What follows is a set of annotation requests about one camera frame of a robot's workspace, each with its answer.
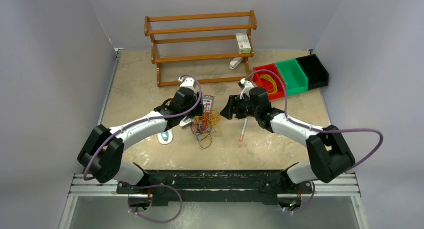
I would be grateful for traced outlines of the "red plastic bin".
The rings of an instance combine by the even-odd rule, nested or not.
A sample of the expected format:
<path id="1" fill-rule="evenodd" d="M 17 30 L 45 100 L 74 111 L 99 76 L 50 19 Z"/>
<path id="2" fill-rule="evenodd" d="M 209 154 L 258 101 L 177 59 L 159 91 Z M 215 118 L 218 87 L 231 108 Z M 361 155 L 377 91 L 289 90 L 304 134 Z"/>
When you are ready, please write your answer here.
<path id="1" fill-rule="evenodd" d="M 253 70 L 259 71 L 253 76 L 253 82 L 257 87 L 265 89 L 270 101 L 286 96 L 283 89 L 287 87 L 286 83 L 274 63 L 254 67 Z"/>

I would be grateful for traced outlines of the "green plastic bin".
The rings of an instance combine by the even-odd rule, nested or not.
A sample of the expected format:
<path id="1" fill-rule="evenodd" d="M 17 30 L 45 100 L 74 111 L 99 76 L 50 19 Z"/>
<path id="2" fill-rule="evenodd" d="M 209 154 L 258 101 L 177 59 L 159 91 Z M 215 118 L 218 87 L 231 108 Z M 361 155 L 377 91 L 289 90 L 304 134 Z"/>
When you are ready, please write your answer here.
<path id="1" fill-rule="evenodd" d="M 308 77 L 296 59 L 276 62 L 275 65 L 286 83 L 288 96 L 308 91 Z"/>

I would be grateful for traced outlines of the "black plastic bin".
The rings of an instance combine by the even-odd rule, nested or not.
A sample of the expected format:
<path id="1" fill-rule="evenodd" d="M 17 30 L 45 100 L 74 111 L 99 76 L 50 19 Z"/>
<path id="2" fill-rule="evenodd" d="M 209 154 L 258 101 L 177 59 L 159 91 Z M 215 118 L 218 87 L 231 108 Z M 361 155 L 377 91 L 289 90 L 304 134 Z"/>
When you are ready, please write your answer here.
<path id="1" fill-rule="evenodd" d="M 315 90 L 329 85 L 329 73 L 316 54 L 295 59 L 308 79 L 308 90 Z"/>

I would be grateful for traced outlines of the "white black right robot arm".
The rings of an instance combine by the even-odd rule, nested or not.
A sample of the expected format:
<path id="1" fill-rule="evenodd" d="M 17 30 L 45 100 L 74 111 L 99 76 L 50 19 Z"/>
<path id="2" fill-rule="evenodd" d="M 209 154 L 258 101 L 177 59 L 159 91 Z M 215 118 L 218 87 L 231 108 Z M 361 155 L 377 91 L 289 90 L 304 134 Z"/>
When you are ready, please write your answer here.
<path id="1" fill-rule="evenodd" d="M 309 161 L 290 166 L 280 180 L 282 189 L 288 193 L 294 192 L 301 183 L 307 181 L 330 183 L 356 163 L 336 126 L 302 127 L 301 121 L 288 117 L 285 111 L 273 107 L 268 94 L 261 87 L 251 89 L 248 94 L 229 96 L 220 115 L 227 120 L 255 118 L 262 129 L 288 137 L 307 149 Z"/>

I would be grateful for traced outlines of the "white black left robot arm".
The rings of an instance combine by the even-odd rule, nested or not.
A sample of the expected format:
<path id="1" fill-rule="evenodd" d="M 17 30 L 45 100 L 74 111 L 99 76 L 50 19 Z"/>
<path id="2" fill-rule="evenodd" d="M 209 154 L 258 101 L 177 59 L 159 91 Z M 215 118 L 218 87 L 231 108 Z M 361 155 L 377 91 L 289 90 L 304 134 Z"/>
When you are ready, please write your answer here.
<path id="1" fill-rule="evenodd" d="M 202 92 L 181 87 L 173 98 L 138 120 L 111 128 L 96 126 L 77 157 L 84 167 L 84 180 L 97 180 L 101 184 L 116 180 L 129 184 L 138 194 L 146 192 L 148 178 L 136 165 L 123 162 L 124 152 L 178 126 L 186 116 L 199 116 L 202 112 Z"/>

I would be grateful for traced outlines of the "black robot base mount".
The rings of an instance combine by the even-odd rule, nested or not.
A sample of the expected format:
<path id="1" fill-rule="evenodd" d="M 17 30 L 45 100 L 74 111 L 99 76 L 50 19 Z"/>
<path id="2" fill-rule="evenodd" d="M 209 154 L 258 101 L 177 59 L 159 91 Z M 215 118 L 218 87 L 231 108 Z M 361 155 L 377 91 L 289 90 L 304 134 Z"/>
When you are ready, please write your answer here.
<path id="1" fill-rule="evenodd" d="M 120 183 L 119 194 L 146 194 L 154 207 L 179 201 L 299 207 L 313 191 L 310 182 L 290 183 L 285 170 L 148 170 L 138 188 Z"/>

